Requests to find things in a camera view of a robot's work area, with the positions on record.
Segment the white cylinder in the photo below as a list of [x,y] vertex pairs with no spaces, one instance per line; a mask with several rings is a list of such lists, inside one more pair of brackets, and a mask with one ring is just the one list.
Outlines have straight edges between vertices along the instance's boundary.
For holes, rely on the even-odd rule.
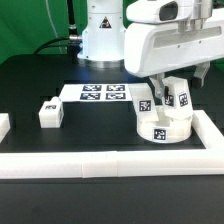
[[88,26],[78,58],[96,63],[124,59],[122,0],[88,0]]

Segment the black sticker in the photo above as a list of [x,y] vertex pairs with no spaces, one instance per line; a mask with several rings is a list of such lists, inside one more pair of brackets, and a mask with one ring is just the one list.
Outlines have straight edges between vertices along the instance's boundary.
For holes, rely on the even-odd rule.
[[139,101],[139,112],[148,112],[152,110],[151,100]]
[[56,109],[56,105],[48,105],[45,107],[45,110],[55,110]]
[[166,140],[166,130],[163,129],[154,129],[154,140]]
[[101,85],[84,85],[82,91],[91,92],[91,91],[101,91]]
[[168,95],[167,97],[165,97],[165,105],[174,107],[174,96]]
[[125,91],[125,85],[107,85],[107,91]]
[[80,100],[99,100],[100,93],[82,93]]
[[102,29],[111,29],[112,28],[107,17],[104,18],[103,22],[100,25],[100,28],[102,28]]
[[125,100],[126,94],[125,93],[107,93],[106,99],[107,100]]
[[188,99],[187,99],[187,94],[183,93],[181,95],[179,95],[179,99],[180,99],[180,106],[184,107],[186,105],[188,105]]

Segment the black cable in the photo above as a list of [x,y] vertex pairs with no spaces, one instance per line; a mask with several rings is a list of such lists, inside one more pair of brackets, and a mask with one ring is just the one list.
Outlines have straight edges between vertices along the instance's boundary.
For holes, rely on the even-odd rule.
[[59,41],[63,41],[63,40],[69,40],[69,37],[58,37],[56,39],[50,40],[50,41],[46,42],[45,44],[41,45],[39,48],[37,48],[37,50],[34,51],[33,54],[38,54],[42,49],[47,48],[47,46],[49,46],[50,44],[53,44],[53,43],[56,43]]
[[75,25],[75,16],[73,9],[73,0],[67,0],[68,20],[69,20],[69,35],[77,35],[77,28]]

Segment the small white block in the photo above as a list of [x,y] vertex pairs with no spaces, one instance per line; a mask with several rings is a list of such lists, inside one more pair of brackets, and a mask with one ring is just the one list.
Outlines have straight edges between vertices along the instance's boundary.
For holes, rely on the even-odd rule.
[[8,114],[0,114],[0,142],[3,140],[5,135],[8,133],[9,129],[10,129],[9,115]]
[[129,84],[136,115],[141,122],[158,121],[152,91],[147,83]]
[[58,97],[45,101],[40,112],[41,128],[59,128],[64,117],[63,105]]

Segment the cylindrical white object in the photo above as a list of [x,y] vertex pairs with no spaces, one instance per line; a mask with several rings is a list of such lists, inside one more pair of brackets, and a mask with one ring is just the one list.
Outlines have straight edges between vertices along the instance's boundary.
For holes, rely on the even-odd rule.
[[162,106],[156,106],[156,110],[159,117],[157,122],[137,119],[137,132],[142,138],[158,143],[175,143],[190,137],[192,116],[177,120],[165,116]]
[[118,67],[124,59],[122,0],[88,0],[88,26],[83,31],[80,63]]

